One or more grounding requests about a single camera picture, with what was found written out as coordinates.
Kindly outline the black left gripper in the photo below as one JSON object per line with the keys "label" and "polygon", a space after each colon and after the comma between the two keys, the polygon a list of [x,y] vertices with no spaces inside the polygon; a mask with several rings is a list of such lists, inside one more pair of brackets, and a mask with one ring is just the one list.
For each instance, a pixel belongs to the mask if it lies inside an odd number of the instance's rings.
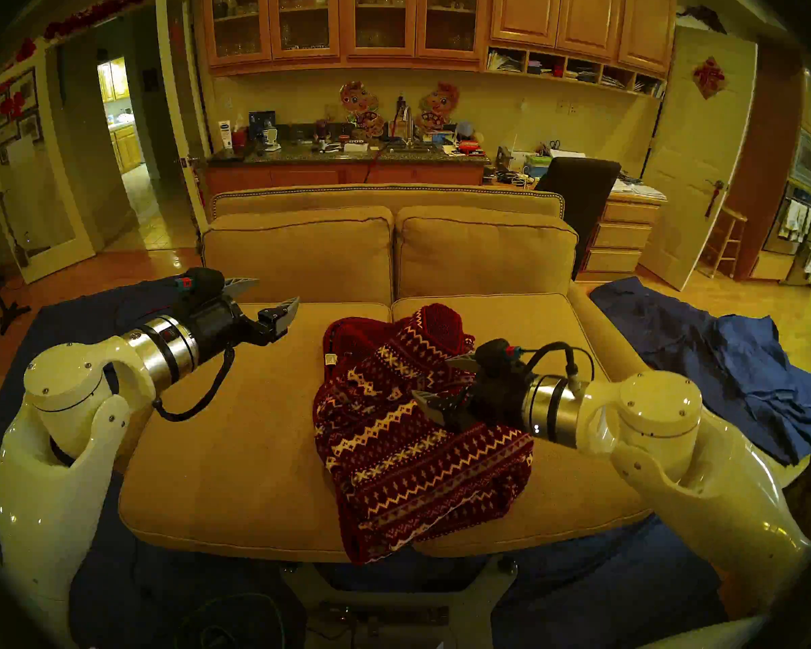
{"label": "black left gripper", "polygon": [[234,301],[255,288],[255,278],[227,278],[225,296],[212,298],[189,312],[189,332],[196,351],[196,367],[223,352],[226,347],[249,343],[263,347],[274,343],[274,337],[284,337],[291,327],[300,298],[290,298],[277,305],[259,310],[257,321],[248,318]]}

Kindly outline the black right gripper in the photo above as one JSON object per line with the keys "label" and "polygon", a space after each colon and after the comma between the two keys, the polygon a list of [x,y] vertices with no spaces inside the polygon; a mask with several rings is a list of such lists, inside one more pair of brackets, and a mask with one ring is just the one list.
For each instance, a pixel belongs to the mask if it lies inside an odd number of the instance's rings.
{"label": "black right gripper", "polygon": [[[447,358],[445,364],[471,374],[480,371],[475,354]],[[506,427],[530,434],[522,405],[534,379],[535,374],[477,376],[470,385],[453,393],[412,391],[412,397],[425,417],[451,433],[460,434],[483,424],[487,428]]]}

